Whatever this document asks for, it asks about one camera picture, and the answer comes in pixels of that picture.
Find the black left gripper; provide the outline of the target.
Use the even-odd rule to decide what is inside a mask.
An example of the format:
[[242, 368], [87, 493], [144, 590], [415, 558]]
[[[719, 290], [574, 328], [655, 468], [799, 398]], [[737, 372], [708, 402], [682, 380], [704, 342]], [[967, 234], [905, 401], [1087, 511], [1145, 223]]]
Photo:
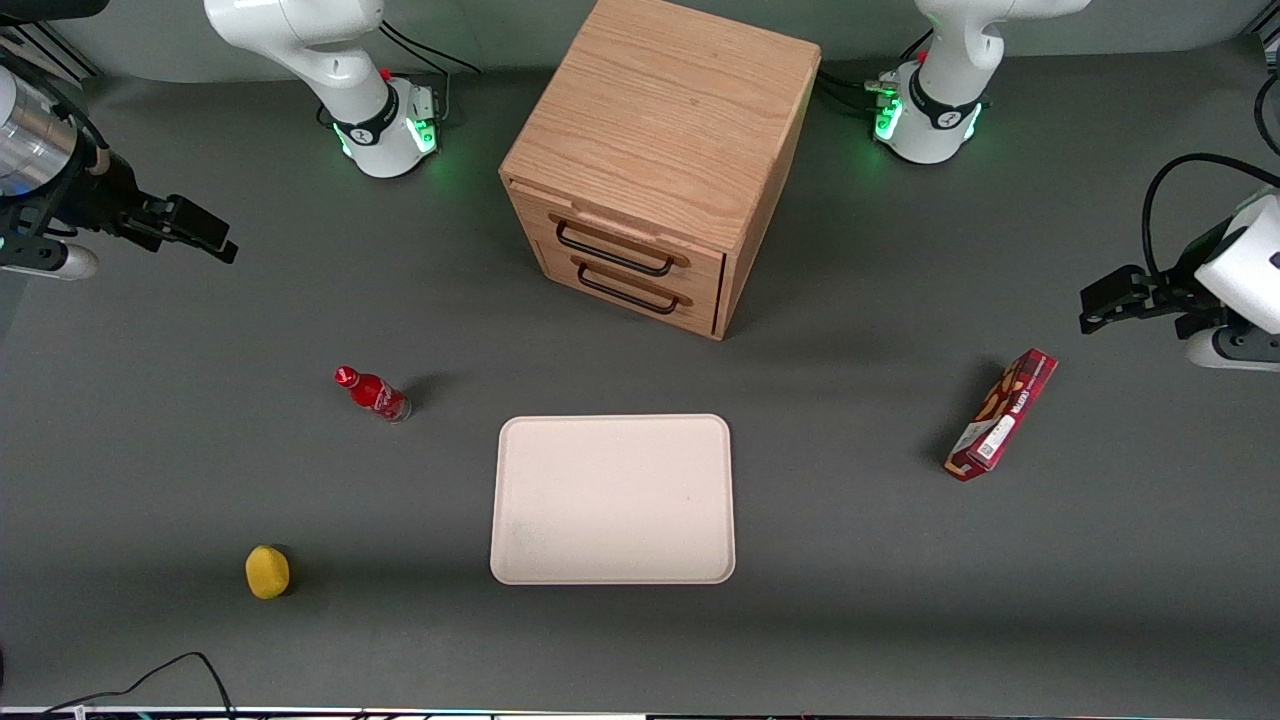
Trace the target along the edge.
[[1144, 269], [1123, 265], [1080, 291], [1080, 333], [1093, 334], [1128, 319], [1162, 316], [1164, 309], [1179, 314], [1174, 323], [1179, 338], [1192, 338], [1202, 331], [1239, 329], [1242, 318], [1196, 278], [1196, 270], [1226, 247], [1230, 223], [1221, 220], [1194, 238], [1166, 269], [1158, 268], [1148, 232], [1148, 270], [1157, 284], [1156, 304], [1151, 301], [1152, 284]]

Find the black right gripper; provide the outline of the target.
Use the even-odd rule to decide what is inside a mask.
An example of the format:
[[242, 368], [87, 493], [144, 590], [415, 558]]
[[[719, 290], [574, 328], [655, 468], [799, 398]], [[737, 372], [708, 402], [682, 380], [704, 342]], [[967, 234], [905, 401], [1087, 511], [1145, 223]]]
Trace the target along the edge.
[[40, 190], [46, 210], [41, 236], [70, 238], [79, 231], [109, 234], [157, 252], [163, 243], [179, 243], [232, 264], [239, 247], [227, 238], [229, 225], [179, 195], [159, 199], [143, 192], [131, 165], [115, 154], [95, 174], [86, 154], [76, 152]]

